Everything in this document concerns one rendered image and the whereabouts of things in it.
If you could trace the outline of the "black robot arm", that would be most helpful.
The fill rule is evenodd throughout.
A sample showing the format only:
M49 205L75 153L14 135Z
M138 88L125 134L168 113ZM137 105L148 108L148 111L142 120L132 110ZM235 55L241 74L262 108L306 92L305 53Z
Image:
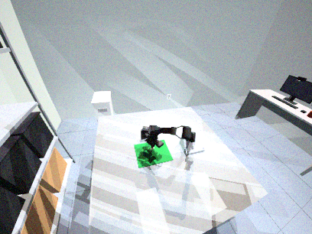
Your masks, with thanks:
M177 128L180 128L180 127L183 127L182 138L180 138L177 135ZM182 125L177 128L176 127L161 128L161 127L158 127L157 125L149 125L149 127L142 126L141 133L146 133L150 135L150 137L146 139L146 142L149 145L153 145L155 142L155 138L152 138L151 136L157 136L160 134L176 135L179 139L183 139L187 141L189 140L190 142L196 142L196 132L192 132L189 126Z

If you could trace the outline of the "green circuit board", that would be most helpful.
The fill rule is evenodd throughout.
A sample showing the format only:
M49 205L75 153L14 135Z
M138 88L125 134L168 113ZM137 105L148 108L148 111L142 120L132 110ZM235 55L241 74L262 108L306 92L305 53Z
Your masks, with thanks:
M148 143L134 145L139 168L173 160L165 141L161 141L164 143L161 148L158 148L156 145L151 148ZM145 150L143 150L143 148Z

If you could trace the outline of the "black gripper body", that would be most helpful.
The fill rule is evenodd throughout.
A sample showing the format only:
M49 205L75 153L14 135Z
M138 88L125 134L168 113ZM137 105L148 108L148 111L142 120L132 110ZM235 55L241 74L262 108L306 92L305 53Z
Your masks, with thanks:
M147 138L147 137L150 137L150 135L148 135L148 134L146 134L145 133L145 137ZM164 145L164 143L162 142L162 141L159 141L158 140L158 136L151 136L152 138L155 138L155 144L156 144L156 146L158 147L158 148L161 148L163 145Z

